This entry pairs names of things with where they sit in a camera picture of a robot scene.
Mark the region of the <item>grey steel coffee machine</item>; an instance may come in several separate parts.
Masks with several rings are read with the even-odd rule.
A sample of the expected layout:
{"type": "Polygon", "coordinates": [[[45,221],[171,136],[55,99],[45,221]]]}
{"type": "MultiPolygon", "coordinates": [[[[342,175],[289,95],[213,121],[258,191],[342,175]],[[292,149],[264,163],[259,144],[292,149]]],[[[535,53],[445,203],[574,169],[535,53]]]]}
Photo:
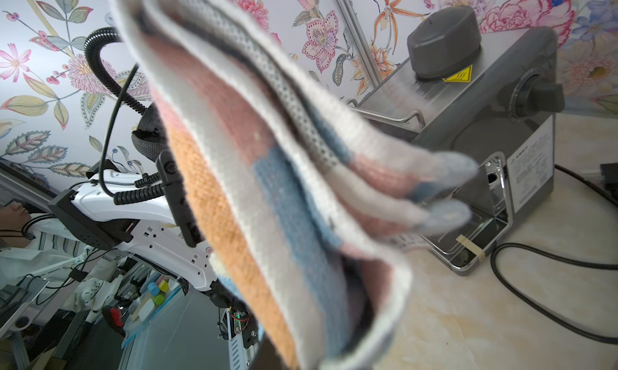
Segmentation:
{"type": "Polygon", "coordinates": [[[409,58],[353,108],[379,130],[478,163],[452,189],[471,220],[428,237],[432,253],[466,276],[554,189],[558,35],[550,27],[483,35],[470,6],[429,16],[409,35],[409,58]]]}

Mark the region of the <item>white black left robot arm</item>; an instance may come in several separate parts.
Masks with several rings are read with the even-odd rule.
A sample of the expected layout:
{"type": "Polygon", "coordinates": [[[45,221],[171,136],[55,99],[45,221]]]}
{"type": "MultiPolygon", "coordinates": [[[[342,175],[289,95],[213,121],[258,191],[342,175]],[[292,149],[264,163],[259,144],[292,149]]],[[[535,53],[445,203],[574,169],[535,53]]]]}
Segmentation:
{"type": "Polygon", "coordinates": [[[112,27],[96,30],[85,40],[85,59],[96,79],[116,96],[115,106],[127,105],[140,114],[131,139],[138,152],[155,163],[157,172],[142,177],[121,172],[107,158],[105,143],[99,163],[87,173],[87,183],[65,190],[48,207],[79,241],[133,255],[159,273],[177,277],[184,291],[193,288],[205,294],[228,314],[228,341],[241,339],[244,349],[256,353],[258,322],[249,307],[215,277],[214,252],[188,207],[159,111],[130,95],[135,69],[119,85],[102,62],[103,48],[120,40],[112,27]]]}

